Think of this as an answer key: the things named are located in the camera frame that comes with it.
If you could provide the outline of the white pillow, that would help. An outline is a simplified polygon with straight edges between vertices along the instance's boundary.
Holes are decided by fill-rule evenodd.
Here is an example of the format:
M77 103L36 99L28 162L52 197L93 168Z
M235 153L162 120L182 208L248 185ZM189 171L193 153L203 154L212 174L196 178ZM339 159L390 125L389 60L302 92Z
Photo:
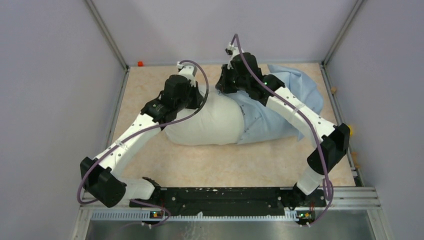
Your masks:
M167 138L178 145L236 144L245 123L241 107L235 100L214 87L209 89L203 108L191 118L164 128Z

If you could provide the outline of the light blue pillowcase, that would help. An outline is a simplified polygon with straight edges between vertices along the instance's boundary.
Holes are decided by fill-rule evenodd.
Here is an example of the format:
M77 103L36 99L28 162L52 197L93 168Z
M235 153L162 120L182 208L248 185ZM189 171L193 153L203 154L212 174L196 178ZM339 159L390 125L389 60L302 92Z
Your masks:
M316 114L320 114L324 99L319 93L317 84L301 70L281 65L269 64L270 74L279 78L286 87ZM244 129L238 144L258 143L281 138L297 136L301 140L304 136L285 118L277 112L251 99L244 91L225 93L226 97L234 100L241 109Z

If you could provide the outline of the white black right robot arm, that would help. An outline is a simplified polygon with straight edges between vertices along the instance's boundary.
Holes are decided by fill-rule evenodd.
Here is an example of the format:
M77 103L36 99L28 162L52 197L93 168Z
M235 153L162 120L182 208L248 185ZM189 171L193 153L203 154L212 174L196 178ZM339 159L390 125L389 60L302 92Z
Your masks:
M334 187L329 172L347 154L350 128L336 125L314 112L291 92L274 73L263 74L256 57L238 48L227 50L229 62L223 64L216 88L224 94L241 94L271 110L311 140L315 150L307 158L307 168L293 187L293 200L307 206L313 192L323 186L326 200L331 200Z

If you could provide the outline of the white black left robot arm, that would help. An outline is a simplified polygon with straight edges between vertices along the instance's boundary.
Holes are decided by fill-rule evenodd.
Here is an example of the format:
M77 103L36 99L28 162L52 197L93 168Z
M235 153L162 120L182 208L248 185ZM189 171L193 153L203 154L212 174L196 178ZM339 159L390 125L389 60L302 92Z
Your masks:
M86 157L80 162L77 201L81 205L91 204L90 200L84 201L81 197L86 191L104 206L116 206L127 192L121 173L136 153L165 127L184 121L185 118L177 119L178 112L192 109L197 113L205 102L194 73L170 75L164 89L144 105L134 122L115 142L95 158Z

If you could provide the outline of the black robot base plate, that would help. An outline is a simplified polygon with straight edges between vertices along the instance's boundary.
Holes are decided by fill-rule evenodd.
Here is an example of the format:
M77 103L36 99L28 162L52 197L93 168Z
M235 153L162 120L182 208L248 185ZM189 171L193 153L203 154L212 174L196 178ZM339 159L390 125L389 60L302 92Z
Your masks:
M283 216L290 210L325 207L323 190L310 195L291 187L168 187L157 188L148 200L136 197L131 208L143 204L170 211L173 217L265 217Z

